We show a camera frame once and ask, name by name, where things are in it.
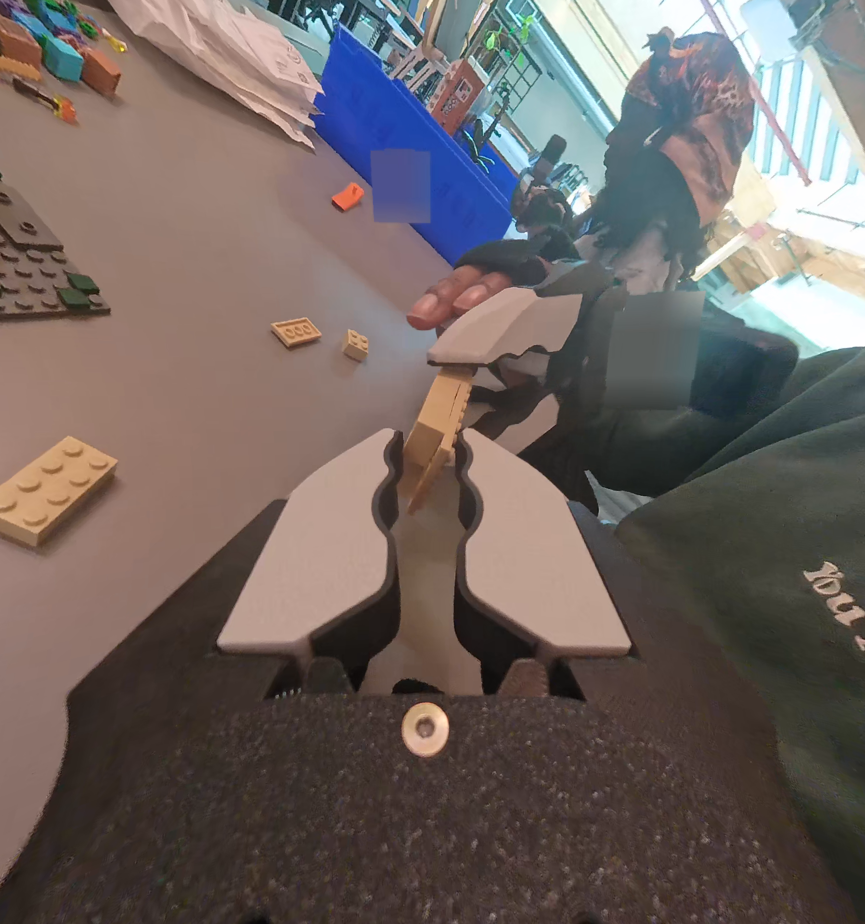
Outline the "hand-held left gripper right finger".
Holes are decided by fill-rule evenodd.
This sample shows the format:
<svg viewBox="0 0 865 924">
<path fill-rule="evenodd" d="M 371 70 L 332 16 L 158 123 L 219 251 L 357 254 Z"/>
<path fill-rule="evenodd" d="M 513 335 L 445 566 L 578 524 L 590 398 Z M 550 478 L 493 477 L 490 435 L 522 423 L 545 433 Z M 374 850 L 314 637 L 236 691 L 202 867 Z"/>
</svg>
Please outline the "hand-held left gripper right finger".
<svg viewBox="0 0 865 924">
<path fill-rule="evenodd" d="M 463 431 L 453 626 L 489 678 L 515 661 L 619 659 L 632 640 L 565 495 L 527 462 Z"/>
</svg>

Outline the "person's right hand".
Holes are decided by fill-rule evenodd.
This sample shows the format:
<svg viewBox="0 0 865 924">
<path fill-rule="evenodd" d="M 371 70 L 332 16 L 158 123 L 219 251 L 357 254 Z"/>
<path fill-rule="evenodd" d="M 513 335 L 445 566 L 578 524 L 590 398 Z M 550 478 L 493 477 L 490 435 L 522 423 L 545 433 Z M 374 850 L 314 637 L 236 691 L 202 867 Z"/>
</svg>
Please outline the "person's right hand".
<svg viewBox="0 0 865 924">
<path fill-rule="evenodd" d="M 509 288 L 543 283 L 551 267 L 532 241 L 503 239 L 481 245 L 464 254 L 448 276 L 432 285 L 406 320 L 419 331 L 443 329 Z"/>
</svg>

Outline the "tan two-stud toy plate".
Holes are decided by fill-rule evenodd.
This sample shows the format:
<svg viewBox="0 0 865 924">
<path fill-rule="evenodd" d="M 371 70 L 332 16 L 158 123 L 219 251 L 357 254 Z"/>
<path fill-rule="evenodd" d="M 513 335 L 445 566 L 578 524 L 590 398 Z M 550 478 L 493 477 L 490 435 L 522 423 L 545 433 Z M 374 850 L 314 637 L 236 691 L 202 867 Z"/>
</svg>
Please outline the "tan two-stud toy plate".
<svg viewBox="0 0 865 924">
<path fill-rule="evenodd" d="M 316 343 L 323 338 L 320 329 L 308 317 L 273 322 L 270 330 L 287 349 Z"/>
</svg>

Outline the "orange cardboard box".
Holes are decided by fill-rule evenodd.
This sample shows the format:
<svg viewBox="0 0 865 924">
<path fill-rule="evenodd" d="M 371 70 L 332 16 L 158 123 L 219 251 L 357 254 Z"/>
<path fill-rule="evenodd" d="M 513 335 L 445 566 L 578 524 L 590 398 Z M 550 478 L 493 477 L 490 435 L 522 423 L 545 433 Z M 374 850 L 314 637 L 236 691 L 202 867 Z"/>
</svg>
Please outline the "orange cardboard box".
<svg viewBox="0 0 865 924">
<path fill-rule="evenodd" d="M 459 131 L 485 86 L 486 79 L 471 61 L 460 58 L 449 65 L 427 106 L 448 137 Z"/>
</svg>

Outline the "grey toy brick castle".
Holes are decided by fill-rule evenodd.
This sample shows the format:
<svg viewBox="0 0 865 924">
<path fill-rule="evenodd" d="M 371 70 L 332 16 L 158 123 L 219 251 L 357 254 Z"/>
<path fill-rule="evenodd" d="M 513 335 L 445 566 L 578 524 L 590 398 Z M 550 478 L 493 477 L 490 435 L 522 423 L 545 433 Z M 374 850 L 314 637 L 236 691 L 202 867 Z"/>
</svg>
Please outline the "grey toy brick castle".
<svg viewBox="0 0 865 924">
<path fill-rule="evenodd" d="M 0 172 L 0 321 L 108 316 L 92 276 Z"/>
</svg>

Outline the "tan eight-stud toy brick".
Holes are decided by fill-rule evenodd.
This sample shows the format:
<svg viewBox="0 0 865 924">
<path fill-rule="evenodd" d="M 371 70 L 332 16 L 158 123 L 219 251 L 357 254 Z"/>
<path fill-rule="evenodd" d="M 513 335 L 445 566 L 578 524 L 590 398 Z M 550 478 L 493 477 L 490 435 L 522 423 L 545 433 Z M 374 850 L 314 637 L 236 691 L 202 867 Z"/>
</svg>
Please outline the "tan eight-stud toy brick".
<svg viewBox="0 0 865 924">
<path fill-rule="evenodd" d="M 118 460 L 66 436 L 0 485 L 0 537 L 37 548 L 116 475 Z"/>
</svg>

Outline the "blue plastic bin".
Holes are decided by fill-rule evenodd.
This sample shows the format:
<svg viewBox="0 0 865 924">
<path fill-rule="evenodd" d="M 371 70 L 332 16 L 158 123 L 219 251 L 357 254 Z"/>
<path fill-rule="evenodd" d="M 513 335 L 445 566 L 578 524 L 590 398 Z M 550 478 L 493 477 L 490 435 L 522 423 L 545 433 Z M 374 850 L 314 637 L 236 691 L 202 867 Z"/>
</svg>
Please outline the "blue plastic bin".
<svg viewBox="0 0 865 924">
<path fill-rule="evenodd" d="M 449 263 L 504 238 L 511 219 L 502 191 L 343 26 L 321 84 L 316 132 L 369 186 L 376 223 L 412 227 Z"/>
</svg>

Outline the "tan toy plate assembly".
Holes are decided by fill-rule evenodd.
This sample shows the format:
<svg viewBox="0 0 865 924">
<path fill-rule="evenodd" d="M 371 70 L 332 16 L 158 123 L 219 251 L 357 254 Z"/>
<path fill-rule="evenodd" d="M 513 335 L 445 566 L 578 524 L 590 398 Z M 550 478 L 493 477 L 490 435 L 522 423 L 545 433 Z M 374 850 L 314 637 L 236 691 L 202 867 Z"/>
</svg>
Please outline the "tan toy plate assembly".
<svg viewBox="0 0 865 924">
<path fill-rule="evenodd" d="M 432 382 L 403 446 L 405 463 L 420 469 L 407 513 L 415 514 L 452 457 L 476 374 L 469 366 L 442 367 Z"/>
</svg>

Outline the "pile of colourful toy pieces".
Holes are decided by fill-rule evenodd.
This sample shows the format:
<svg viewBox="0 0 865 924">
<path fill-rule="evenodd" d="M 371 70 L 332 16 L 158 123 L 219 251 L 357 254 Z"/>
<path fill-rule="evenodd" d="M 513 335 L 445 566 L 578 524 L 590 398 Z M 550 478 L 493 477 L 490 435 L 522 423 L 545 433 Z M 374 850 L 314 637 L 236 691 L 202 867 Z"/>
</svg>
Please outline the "pile of colourful toy pieces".
<svg viewBox="0 0 865 924">
<path fill-rule="evenodd" d="M 0 84 L 66 124 L 78 123 L 75 104 L 47 80 L 115 98 L 122 71 L 105 47 L 117 54 L 128 51 L 76 2 L 0 1 Z"/>
</svg>

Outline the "person's green sweatshirt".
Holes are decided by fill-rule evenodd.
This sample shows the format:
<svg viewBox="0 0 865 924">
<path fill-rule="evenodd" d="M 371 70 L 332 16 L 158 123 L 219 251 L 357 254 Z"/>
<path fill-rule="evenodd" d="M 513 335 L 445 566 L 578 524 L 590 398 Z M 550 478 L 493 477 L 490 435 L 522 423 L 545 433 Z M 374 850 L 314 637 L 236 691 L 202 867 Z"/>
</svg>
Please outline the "person's green sweatshirt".
<svg viewBox="0 0 865 924">
<path fill-rule="evenodd" d="M 865 412 L 797 424 L 778 412 L 731 443 L 689 415 L 636 412 L 623 490 L 650 495 L 625 463 L 680 484 L 617 536 L 766 701 L 785 777 L 808 831 L 865 922 Z"/>
</svg>

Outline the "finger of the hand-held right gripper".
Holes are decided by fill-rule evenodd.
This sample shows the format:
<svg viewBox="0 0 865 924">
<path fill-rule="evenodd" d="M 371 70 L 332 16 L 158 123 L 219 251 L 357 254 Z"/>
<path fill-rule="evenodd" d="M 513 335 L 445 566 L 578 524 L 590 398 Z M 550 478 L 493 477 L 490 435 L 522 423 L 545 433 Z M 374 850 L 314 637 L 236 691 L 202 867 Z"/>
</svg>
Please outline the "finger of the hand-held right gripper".
<svg viewBox="0 0 865 924">
<path fill-rule="evenodd" d="M 508 288 L 455 319 L 429 348 L 426 362 L 475 369 L 506 365 L 544 376 L 550 356 L 562 349 L 577 323 L 582 297 Z"/>
<path fill-rule="evenodd" d="M 559 410 L 555 396 L 543 396 L 537 402 L 526 398 L 484 410 L 468 429 L 518 455 L 556 426 Z"/>
</svg>

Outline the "stack of white paper bags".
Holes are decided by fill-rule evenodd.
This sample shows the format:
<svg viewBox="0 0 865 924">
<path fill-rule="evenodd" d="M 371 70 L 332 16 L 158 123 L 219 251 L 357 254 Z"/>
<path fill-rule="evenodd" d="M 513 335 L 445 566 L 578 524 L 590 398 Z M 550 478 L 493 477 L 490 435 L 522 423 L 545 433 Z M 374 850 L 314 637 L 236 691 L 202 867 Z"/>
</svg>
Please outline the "stack of white paper bags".
<svg viewBox="0 0 865 924">
<path fill-rule="evenodd" d="M 314 150 L 330 44 L 259 2 L 112 1 L 134 35 Z"/>
</svg>

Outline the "person's right forearm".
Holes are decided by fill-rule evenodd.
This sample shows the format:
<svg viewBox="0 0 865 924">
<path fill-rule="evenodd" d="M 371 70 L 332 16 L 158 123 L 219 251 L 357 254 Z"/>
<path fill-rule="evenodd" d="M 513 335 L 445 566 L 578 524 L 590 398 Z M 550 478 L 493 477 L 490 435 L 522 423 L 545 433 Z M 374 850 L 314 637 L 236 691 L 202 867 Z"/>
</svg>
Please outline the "person's right forearm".
<svg viewBox="0 0 865 924">
<path fill-rule="evenodd" d="M 755 451 L 865 416 L 865 347 L 802 359 L 779 396 L 684 483 Z"/>
</svg>

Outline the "green potted plant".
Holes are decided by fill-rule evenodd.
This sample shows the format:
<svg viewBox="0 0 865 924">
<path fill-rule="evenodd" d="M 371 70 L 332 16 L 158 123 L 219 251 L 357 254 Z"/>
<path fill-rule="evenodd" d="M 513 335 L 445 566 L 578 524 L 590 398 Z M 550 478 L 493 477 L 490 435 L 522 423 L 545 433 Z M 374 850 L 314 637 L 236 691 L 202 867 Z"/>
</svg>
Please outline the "green potted plant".
<svg viewBox="0 0 865 924">
<path fill-rule="evenodd" d="M 473 42 L 470 55 L 481 60 L 486 57 L 509 55 L 513 59 L 529 41 L 531 27 L 540 19 L 535 10 L 525 16 L 512 12 L 504 14 L 499 9 L 492 9 L 484 17 Z"/>
</svg>

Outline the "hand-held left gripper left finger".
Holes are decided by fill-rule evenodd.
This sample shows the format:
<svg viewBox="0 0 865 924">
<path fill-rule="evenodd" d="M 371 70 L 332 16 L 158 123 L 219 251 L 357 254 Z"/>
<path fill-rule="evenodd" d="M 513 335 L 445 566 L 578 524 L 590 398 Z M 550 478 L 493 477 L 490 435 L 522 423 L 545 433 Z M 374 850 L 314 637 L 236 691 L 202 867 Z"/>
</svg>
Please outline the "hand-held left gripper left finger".
<svg viewBox="0 0 865 924">
<path fill-rule="evenodd" d="M 218 636 L 227 654 L 333 658 L 350 677 L 396 637 L 392 526 L 403 433 L 383 429 L 291 492 Z"/>
</svg>

